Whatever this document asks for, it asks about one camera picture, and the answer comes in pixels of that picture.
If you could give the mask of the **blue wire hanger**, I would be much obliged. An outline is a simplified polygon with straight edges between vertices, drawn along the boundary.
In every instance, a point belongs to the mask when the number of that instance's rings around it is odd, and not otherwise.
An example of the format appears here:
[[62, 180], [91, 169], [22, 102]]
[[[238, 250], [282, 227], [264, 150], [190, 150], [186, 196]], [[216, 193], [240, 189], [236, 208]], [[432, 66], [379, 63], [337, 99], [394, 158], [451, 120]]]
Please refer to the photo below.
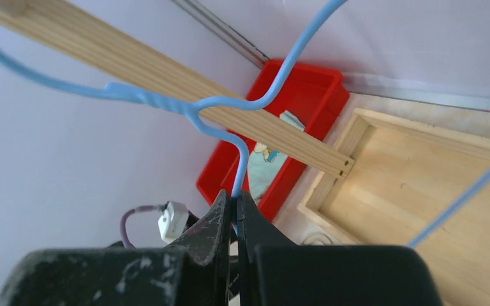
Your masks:
[[283, 123], [266, 111], [279, 94], [309, 41], [343, 5], [329, 1], [305, 28], [286, 56], [268, 91], [246, 101], [225, 96], [218, 85], [67, 1], [0, 1], [0, 23], [48, 47], [115, 75], [119, 81], [99, 89], [40, 73], [0, 50], [0, 64], [41, 86], [93, 99], [148, 105], [186, 117], [196, 129], [231, 143], [240, 154], [232, 196], [237, 196], [249, 159], [244, 137], [256, 138], [289, 157], [341, 179], [346, 165], [340, 153], [310, 136], [311, 152], [300, 152], [287, 136], [276, 138], [251, 127], [264, 117], [278, 129]]

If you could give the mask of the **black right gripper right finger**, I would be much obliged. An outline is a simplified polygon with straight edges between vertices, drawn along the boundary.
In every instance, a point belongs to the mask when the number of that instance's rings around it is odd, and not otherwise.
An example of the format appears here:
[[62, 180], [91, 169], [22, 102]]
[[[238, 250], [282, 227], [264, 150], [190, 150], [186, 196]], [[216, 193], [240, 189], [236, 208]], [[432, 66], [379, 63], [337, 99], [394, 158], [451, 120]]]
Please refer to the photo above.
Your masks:
[[242, 305], [441, 305], [424, 260], [398, 245], [299, 245], [236, 199]]

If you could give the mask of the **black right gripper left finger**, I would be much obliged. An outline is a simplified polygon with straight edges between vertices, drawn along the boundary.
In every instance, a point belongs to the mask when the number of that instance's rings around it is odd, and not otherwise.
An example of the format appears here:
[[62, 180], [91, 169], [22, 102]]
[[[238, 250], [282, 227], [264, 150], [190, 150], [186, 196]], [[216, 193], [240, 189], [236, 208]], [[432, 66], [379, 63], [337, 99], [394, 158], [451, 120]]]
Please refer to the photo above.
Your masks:
[[162, 248], [42, 249], [28, 253], [1, 305], [226, 305], [232, 208], [212, 207]]

